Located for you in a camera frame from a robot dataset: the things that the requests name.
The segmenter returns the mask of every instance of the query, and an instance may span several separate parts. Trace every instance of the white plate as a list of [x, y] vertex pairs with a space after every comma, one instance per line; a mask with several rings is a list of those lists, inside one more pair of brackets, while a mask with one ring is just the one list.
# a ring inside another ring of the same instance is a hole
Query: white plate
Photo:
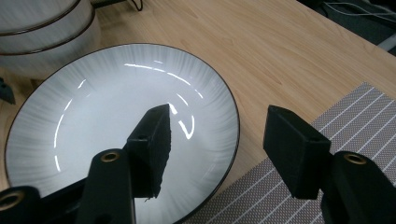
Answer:
[[239, 117], [207, 63], [180, 49], [131, 44], [84, 56], [26, 101], [7, 140], [11, 186], [41, 196], [86, 177], [91, 159], [122, 148], [147, 110], [171, 106], [172, 149], [157, 199], [136, 199], [138, 223], [173, 223], [217, 190], [233, 163]]

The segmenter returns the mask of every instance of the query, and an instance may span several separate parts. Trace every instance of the black cable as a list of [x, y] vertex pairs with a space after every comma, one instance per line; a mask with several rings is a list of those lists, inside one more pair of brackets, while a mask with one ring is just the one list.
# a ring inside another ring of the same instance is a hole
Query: black cable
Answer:
[[[361, 9], [362, 8], [364, 10], [367, 10], [367, 9], [365, 9], [364, 6], [359, 6], [359, 5], [356, 5], [356, 4], [353, 4], [353, 3], [351, 4], [348, 1], [344, 2], [344, 1], [335, 0], [334, 2], [342, 4], [339, 7], [342, 8], [343, 10], [345, 10], [345, 13], [349, 13], [350, 12], [350, 13], [354, 13], [354, 14], [359, 14], [359, 13], [361, 13]], [[396, 29], [396, 23], [393, 22], [393, 21], [384, 20], [382, 18], [378, 18], [376, 16], [370, 16], [370, 15], [361, 15], [361, 16], [364, 19], [368, 20], [368, 21], [373, 21], [373, 22], [376, 22], [376, 23], [380, 23], [380, 24], [382, 24], [384, 26], [388, 26], [390, 29]]]
[[91, 0], [93, 8], [107, 7], [125, 0]]
[[320, 9], [322, 9], [324, 16], [329, 18], [329, 13], [327, 12], [326, 8], [324, 8], [324, 3], [320, 4]]
[[140, 7], [137, 5], [137, 3], [134, 0], [131, 0], [131, 2], [134, 4], [134, 6], [136, 7], [137, 11], [141, 11], [143, 10], [143, 0], [140, 0]]

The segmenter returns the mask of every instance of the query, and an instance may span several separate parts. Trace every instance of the stacked bowl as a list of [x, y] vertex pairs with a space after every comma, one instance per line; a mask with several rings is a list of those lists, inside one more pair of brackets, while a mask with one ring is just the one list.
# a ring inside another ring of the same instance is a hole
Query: stacked bowl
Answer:
[[45, 79], [96, 50], [100, 25], [90, 0], [0, 0], [0, 66]]

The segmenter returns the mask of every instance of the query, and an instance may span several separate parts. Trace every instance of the gray woven placemat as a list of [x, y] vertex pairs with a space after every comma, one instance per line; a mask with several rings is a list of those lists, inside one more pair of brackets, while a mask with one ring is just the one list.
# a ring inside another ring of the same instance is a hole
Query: gray woven placemat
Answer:
[[[312, 125], [332, 140], [332, 153], [348, 150], [365, 155], [396, 185], [396, 104], [393, 99], [363, 83]], [[324, 223], [324, 220], [320, 200], [291, 198], [274, 165], [266, 159], [186, 223]]]

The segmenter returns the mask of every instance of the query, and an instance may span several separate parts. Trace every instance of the bowl rim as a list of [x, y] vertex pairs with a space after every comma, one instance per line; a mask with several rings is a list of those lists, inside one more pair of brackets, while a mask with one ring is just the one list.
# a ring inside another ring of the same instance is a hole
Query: bowl rim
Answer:
[[233, 150], [233, 157], [231, 158], [230, 164], [229, 164], [229, 166], [227, 167], [227, 169], [226, 169], [226, 171], [225, 171], [223, 177], [221, 178], [221, 180], [219, 181], [219, 183], [216, 185], [216, 187], [212, 190], [212, 192], [210, 192], [210, 194], [209, 194], [201, 203], [199, 203], [194, 209], [192, 209], [187, 215], [185, 215], [184, 217], [182, 217], [180, 220], [176, 221], [175, 223], [182, 223], [182, 222], [188, 220], [188, 219], [189, 219], [190, 217], [192, 217], [196, 212], [198, 212], [202, 207], [204, 207], [204, 206], [207, 204], [207, 202], [209, 202], [209, 200], [216, 194], [216, 192], [219, 190], [221, 184], [224, 182], [225, 178], [226, 178], [227, 175], [230, 173], [230, 170], [231, 170], [231, 168], [233, 167], [233, 163], [234, 163], [234, 161], [235, 161], [235, 157], [236, 157], [236, 154], [237, 154], [237, 151], [238, 151], [238, 148], [239, 148], [239, 140], [240, 140], [240, 135], [241, 135], [241, 120], [240, 120], [240, 116], [239, 116], [238, 105], [237, 105], [237, 103], [236, 103], [236, 101], [235, 101], [235, 97], [233, 96], [233, 92], [231, 91], [230, 86], [227, 84], [227, 82], [224, 80], [224, 78], [221, 76], [221, 74], [220, 74], [214, 67], [212, 67], [209, 63], [207, 63], [206, 61], [204, 61], [204, 60], [201, 59], [200, 57], [196, 56], [195, 54], [190, 53], [190, 52], [188, 52], [188, 51], [186, 51], [186, 50], [184, 50], [184, 49], [180, 49], [180, 48], [173, 47], [173, 46], [169, 46], [169, 45], [165, 45], [165, 44], [143, 43], [143, 42], [140, 42], [140, 43], [130, 43], [130, 44], [119, 44], [119, 45], [114, 45], [114, 46], [106, 47], [106, 48], [103, 48], [103, 49], [98, 49], [98, 50], [93, 51], [93, 52], [91, 52], [91, 53], [89, 53], [89, 54], [86, 54], [86, 55], [84, 55], [84, 56], [81, 56], [81, 57], [75, 59], [74, 61], [72, 61], [72, 62], [70, 62], [70, 63], [68, 63], [68, 64], [62, 66], [60, 69], [58, 69], [58, 70], [55, 71], [54, 73], [52, 73], [49, 77], [47, 77], [46, 79], [44, 79], [43, 82], [42, 82], [32, 93], [30, 93], [30, 95], [29, 95], [29, 96], [26, 98], [26, 100], [22, 103], [22, 105], [21, 105], [20, 109], [18, 110], [18, 112], [17, 112], [17, 114], [16, 114], [14, 120], [12, 120], [10, 129], [9, 129], [9, 132], [8, 132], [8, 134], [7, 134], [6, 145], [5, 145], [5, 150], [4, 150], [4, 162], [5, 162], [5, 168], [6, 168], [6, 169], [5, 169], [5, 170], [6, 170], [6, 179], [7, 179], [7, 182], [8, 182], [8, 185], [9, 185], [9, 186], [11, 186], [11, 184], [10, 184], [10, 181], [9, 181], [9, 174], [8, 174], [8, 170], [7, 170], [7, 150], [8, 150], [8, 147], [7, 147], [7, 146], [8, 146], [8, 139], [9, 139], [9, 136], [10, 136], [10, 134], [11, 134], [11, 131], [12, 131], [12, 127], [13, 127], [13, 125], [14, 125], [14, 122], [15, 122], [15, 120], [18, 118], [18, 115], [20, 114], [21, 110], [23, 110], [23, 107], [25, 106], [25, 103], [28, 102], [28, 100], [33, 96], [33, 94], [34, 94], [39, 88], [42, 87], [42, 84], [43, 84], [44, 82], [46, 82], [48, 79], [50, 79], [50, 78], [52, 78], [52, 77], [55, 77], [55, 74], [57, 74], [61, 69], [63, 69], [64, 67], [68, 66], [69, 64], [71, 64], [71, 63], [73, 63], [73, 62], [75, 62], [75, 61], [77, 61], [77, 60], [80, 60], [80, 59], [82, 59], [82, 58], [84, 58], [84, 57], [86, 57], [86, 56], [88, 56], [88, 55], [91, 55], [91, 54], [94, 54], [94, 53], [96, 53], [96, 52], [98, 52], [98, 51], [101, 51], [101, 50], [112, 49], [112, 48], [118, 48], [118, 47], [122, 47], [122, 46], [132, 46], [132, 45], [148, 45], [148, 46], [167, 47], [167, 48], [171, 48], [171, 49], [177, 49], [177, 50], [180, 50], [180, 51], [182, 51], [182, 52], [184, 52], [184, 53], [190, 54], [191, 56], [195, 57], [196, 59], [200, 60], [201, 62], [203, 62], [204, 64], [206, 64], [208, 67], [210, 67], [210, 68], [215, 72], [215, 74], [217, 74], [217, 75], [219, 76], [219, 78], [220, 78], [221, 81], [224, 83], [225, 87], [227, 88], [228, 92], [231, 94], [231, 97], [232, 97], [232, 99], [233, 99], [233, 105], [234, 105], [234, 108], [235, 108], [236, 120], [237, 120], [237, 123], [236, 123], [236, 125], [237, 125], [237, 127], [236, 127], [236, 128], [237, 128], [237, 135], [236, 135], [235, 148], [234, 148], [234, 150]]
[[24, 33], [28, 33], [28, 32], [32, 32], [34, 30], [38, 30], [41, 29], [45, 26], [48, 26], [52, 23], [55, 23], [56, 21], [60, 20], [61, 18], [65, 17], [67, 14], [69, 14], [71, 11], [73, 11], [73, 9], [75, 7], [77, 7], [77, 5], [81, 2], [81, 1], [85, 1], [85, 0], [76, 0], [75, 3], [70, 6], [67, 10], [65, 10], [64, 12], [62, 12], [60, 15], [56, 16], [55, 18], [49, 20], [49, 21], [44, 21], [42, 23], [39, 23], [38, 25], [34, 25], [32, 27], [29, 28], [23, 28], [20, 30], [16, 30], [16, 31], [7, 31], [7, 32], [0, 32], [0, 36], [6, 36], [6, 35], [20, 35], [20, 34], [24, 34]]
[[2, 53], [2, 52], [0, 52], [0, 56], [21, 56], [21, 55], [35, 54], [35, 53], [47, 51], [47, 50], [50, 50], [50, 49], [55, 49], [55, 48], [58, 48], [58, 47], [60, 47], [62, 45], [65, 45], [65, 44], [71, 42], [72, 40], [76, 39], [77, 37], [81, 36], [82, 34], [84, 34], [85, 31], [87, 31], [91, 27], [91, 25], [92, 25], [92, 23], [93, 23], [93, 21], [95, 19], [95, 14], [96, 14], [95, 9], [93, 7], [91, 7], [91, 18], [90, 18], [90, 21], [88, 22], [88, 24], [84, 27], [84, 29], [82, 29], [81, 31], [79, 31], [75, 35], [70, 36], [69, 38], [67, 38], [63, 42], [60, 42], [60, 43], [57, 43], [57, 44], [54, 44], [54, 45], [50, 45], [50, 46], [45, 47], [43, 49], [27, 50], [27, 51], [23, 51], [23, 52], [14, 52], [14, 53]]

